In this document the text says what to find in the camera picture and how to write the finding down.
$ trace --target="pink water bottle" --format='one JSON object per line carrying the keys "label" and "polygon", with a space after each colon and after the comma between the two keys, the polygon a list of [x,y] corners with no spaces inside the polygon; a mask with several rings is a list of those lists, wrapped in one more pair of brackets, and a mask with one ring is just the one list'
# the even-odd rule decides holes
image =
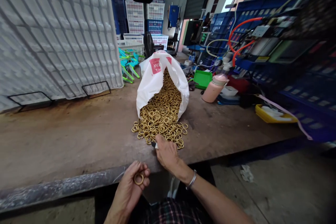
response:
{"label": "pink water bottle", "polygon": [[223,87],[229,82],[228,78],[225,74],[220,73],[215,75],[212,78],[212,81],[209,83],[208,87],[206,88],[204,94],[202,95],[203,101],[212,103],[216,100],[217,96],[222,91]]}

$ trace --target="wooden workbench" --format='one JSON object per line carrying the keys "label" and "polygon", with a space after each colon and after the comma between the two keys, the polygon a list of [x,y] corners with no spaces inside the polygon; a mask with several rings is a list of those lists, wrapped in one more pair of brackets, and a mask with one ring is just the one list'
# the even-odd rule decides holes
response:
{"label": "wooden workbench", "polygon": [[[152,146],[131,132],[140,81],[106,96],[63,100],[45,109],[0,115],[0,212],[117,182],[134,160],[162,169]],[[190,92],[189,125],[179,151],[196,163],[300,135],[268,125],[252,109],[208,104]]]}

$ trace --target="electrical box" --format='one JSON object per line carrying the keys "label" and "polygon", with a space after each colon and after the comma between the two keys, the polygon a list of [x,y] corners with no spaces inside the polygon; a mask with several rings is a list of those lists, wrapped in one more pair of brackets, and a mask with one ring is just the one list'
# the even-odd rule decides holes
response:
{"label": "electrical box", "polygon": [[270,28],[269,25],[266,26],[257,26],[254,31],[252,32],[252,36],[254,37],[263,37],[265,33],[268,31]]}

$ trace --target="pink strap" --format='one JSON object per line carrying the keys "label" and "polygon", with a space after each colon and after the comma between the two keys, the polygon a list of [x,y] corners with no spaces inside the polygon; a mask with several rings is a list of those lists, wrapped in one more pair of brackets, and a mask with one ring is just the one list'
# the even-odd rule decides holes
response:
{"label": "pink strap", "polygon": [[304,128],[302,127],[302,124],[300,123],[300,120],[293,115],[291,112],[289,112],[288,110],[284,109],[283,107],[281,107],[280,105],[268,100],[266,97],[262,96],[261,94],[258,94],[257,97],[259,97],[260,99],[263,99],[264,101],[272,104],[274,107],[276,107],[277,109],[281,110],[282,112],[285,112],[287,114],[290,114],[291,116],[295,117],[297,119],[297,123],[299,125],[300,130],[302,131],[303,134],[305,134],[307,136],[308,140],[313,140],[313,138],[304,130]]}

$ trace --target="white plastic panel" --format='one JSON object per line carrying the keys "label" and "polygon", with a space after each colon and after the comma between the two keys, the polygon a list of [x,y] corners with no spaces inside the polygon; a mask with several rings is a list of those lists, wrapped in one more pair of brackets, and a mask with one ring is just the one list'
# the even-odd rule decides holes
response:
{"label": "white plastic panel", "polygon": [[[0,111],[17,106],[7,98],[10,95],[41,91],[54,100],[65,98],[57,84],[2,19],[0,33]],[[13,99],[23,105],[48,101],[41,93]]]}
{"label": "white plastic panel", "polygon": [[[111,89],[123,87],[110,0],[0,0],[0,4],[1,32],[8,36],[0,41],[0,59],[5,62],[0,68],[0,110],[11,107],[8,95],[43,91],[52,99],[72,99],[85,96],[82,86],[96,82],[107,81]],[[18,48],[9,41],[16,41]],[[18,79],[19,72],[25,77]],[[96,84],[86,91],[96,94],[106,89],[106,84]],[[40,97],[30,96],[20,102],[38,101]]]}

